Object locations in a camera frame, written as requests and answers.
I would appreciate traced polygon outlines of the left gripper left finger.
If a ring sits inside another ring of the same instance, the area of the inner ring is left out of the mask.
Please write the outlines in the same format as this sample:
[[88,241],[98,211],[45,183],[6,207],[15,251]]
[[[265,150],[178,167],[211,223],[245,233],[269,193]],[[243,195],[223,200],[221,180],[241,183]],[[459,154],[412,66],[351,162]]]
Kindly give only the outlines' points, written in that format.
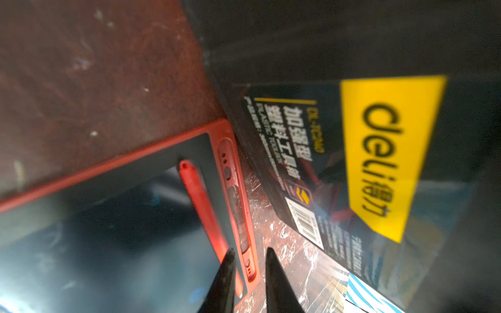
[[233,313],[236,287],[236,253],[228,249],[198,313]]

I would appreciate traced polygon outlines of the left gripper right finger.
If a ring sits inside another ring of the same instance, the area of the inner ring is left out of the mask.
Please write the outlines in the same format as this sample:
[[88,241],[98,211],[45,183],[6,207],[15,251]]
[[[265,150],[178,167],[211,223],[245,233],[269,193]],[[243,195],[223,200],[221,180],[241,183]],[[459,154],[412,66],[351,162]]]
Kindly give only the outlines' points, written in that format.
[[266,250],[267,313],[304,313],[275,251]]

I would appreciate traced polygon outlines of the red stylus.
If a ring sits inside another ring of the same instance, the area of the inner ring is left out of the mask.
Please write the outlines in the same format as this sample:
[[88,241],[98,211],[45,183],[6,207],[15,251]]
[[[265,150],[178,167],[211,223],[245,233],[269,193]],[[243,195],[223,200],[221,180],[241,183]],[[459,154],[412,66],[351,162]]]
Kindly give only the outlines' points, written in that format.
[[222,261],[229,248],[239,254],[235,291],[237,300],[241,301],[252,289],[245,260],[251,249],[246,226],[250,215],[235,213],[236,204],[228,197],[228,191],[233,186],[232,195],[239,197],[243,189],[238,186],[234,173],[229,181],[224,180],[218,160],[212,157],[207,162],[183,159],[179,163],[179,173],[217,259]]

